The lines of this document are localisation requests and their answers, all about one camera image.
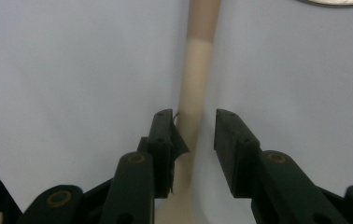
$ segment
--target brass screw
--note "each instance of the brass screw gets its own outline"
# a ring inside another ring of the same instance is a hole
[[[284,156],[278,154],[278,153],[270,153],[267,155],[267,159],[276,163],[284,163],[287,161]]]
[[[46,203],[48,207],[60,207],[68,203],[72,198],[72,193],[69,190],[59,190],[55,193],[52,193]]]
[[[141,163],[144,160],[145,160],[145,157],[138,153],[135,153],[134,155],[128,158],[128,162],[130,163]]]

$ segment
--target white surface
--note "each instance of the white surface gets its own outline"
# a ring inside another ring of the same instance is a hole
[[[0,2],[0,177],[21,209],[45,189],[88,190],[177,107],[187,1]],[[353,9],[223,1],[196,155],[201,223],[253,223],[213,151],[216,108],[319,186],[353,184]]]

